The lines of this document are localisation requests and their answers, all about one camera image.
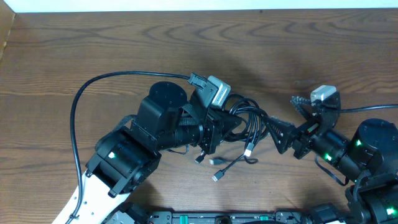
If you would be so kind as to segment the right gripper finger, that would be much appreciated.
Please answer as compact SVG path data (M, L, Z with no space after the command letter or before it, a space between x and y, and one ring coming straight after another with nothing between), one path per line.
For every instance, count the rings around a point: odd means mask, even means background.
M280 154L292 147L293 142L297 139L297 128L293 124L275 117L266 117L265 123Z
M306 120L313 119L313 115L304 108L304 106L312 105L310 99L306 99L301 96L293 96L290 102L292 103L295 110L299 112Z

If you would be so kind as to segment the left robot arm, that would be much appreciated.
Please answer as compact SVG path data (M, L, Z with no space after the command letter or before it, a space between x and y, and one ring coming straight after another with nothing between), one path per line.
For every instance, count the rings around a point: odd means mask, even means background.
M56 217L55 223L101 223L156 170L161 151L200 147L200 163L213 154L242 119L222 111L231 87L210 77L191 82L191 96L172 82L157 82L137 114L124 117L95 146L82 174L82 189Z

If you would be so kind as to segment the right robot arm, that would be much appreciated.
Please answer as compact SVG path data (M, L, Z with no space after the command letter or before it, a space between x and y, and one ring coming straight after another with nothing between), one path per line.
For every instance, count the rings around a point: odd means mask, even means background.
M331 207L314 210L312 223L397 223L397 127L383 119L364 120L352 139L335 130L341 109L340 93L311 98L293 97L295 109L306 122L299 127L275 117L264 122L280 154L294 149L302 159L314 152L345 177L349 214L338 216Z

